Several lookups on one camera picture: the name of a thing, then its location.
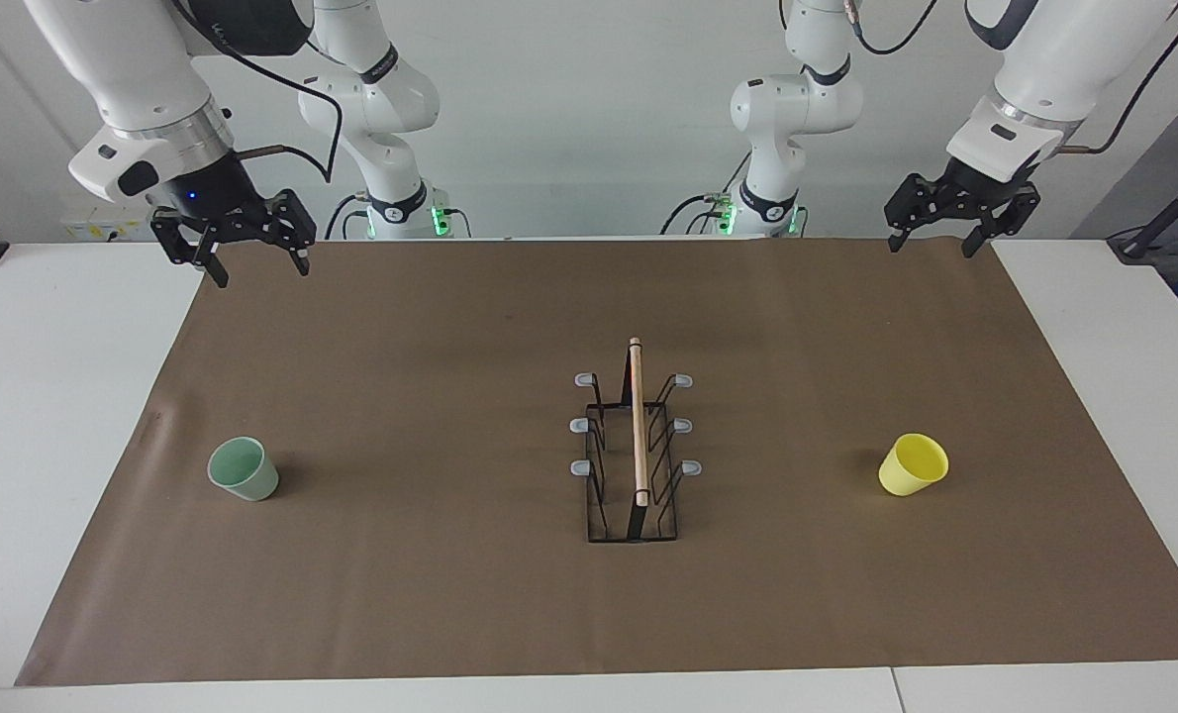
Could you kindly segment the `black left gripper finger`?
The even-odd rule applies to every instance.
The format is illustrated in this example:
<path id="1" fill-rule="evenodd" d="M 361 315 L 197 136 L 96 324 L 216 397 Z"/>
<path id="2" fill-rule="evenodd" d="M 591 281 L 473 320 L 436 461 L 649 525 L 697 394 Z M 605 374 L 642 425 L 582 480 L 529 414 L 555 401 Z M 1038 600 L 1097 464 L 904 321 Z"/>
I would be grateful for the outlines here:
<path id="1" fill-rule="evenodd" d="M 918 172 L 907 174 L 884 204 L 884 217 L 889 226 L 891 253 L 900 252 L 915 230 L 941 222 L 940 199 L 945 181 L 928 179 Z"/>
<path id="2" fill-rule="evenodd" d="M 979 206 L 974 227 L 962 240 L 962 256 L 974 257 L 988 240 L 1018 235 L 1025 222 L 1035 212 L 1040 200 L 1035 185 L 1025 181 L 1000 206 Z"/>

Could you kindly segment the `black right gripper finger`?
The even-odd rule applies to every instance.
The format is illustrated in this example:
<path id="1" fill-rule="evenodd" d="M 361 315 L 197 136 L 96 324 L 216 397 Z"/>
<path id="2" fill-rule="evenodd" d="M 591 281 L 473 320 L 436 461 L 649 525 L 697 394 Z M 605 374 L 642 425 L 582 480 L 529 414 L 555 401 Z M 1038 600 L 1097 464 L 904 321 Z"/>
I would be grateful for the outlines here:
<path id="1" fill-rule="evenodd" d="M 294 269 L 304 276 L 310 272 L 309 247 L 317 239 L 317 225 L 307 207 L 292 189 L 277 191 L 263 202 L 262 240 L 287 252 Z"/>
<path id="2" fill-rule="evenodd" d="M 148 214 L 148 227 L 168 260 L 194 266 L 209 275 L 218 288 L 229 288 L 229 272 L 216 257 L 216 243 L 209 235 L 212 222 L 181 214 L 178 209 L 155 207 Z"/>

